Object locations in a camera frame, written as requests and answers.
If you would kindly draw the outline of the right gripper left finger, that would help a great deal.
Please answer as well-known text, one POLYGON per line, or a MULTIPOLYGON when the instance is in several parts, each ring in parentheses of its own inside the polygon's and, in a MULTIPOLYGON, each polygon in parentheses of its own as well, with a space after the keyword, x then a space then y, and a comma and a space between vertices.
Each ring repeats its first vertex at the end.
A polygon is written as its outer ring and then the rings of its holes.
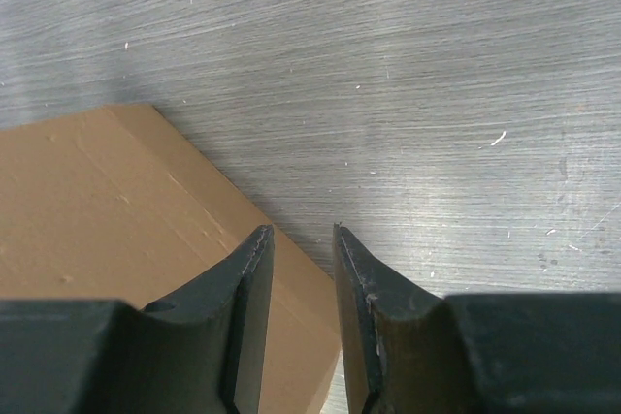
POLYGON ((254 413, 274 229, 143 308, 119 300, 1 304, 5 413, 254 413))

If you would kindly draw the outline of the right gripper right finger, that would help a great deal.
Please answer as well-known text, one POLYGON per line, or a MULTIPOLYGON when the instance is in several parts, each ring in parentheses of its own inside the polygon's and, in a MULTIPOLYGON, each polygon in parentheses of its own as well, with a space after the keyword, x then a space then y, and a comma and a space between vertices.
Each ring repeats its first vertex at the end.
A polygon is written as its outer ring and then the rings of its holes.
POLYGON ((333 264, 352 413, 616 413, 616 293, 438 297, 345 226, 333 264))

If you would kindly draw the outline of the brown cardboard box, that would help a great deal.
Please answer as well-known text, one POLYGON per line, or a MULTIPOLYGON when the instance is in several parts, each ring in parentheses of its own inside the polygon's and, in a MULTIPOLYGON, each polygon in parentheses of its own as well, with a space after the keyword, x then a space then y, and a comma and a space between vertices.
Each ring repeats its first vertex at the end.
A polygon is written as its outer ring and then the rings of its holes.
MULTIPOLYGON (((1 134, 1 294, 152 302, 266 215, 154 107, 114 105, 1 134)), ((341 348, 333 280, 275 233, 260 411, 317 413, 341 348)))

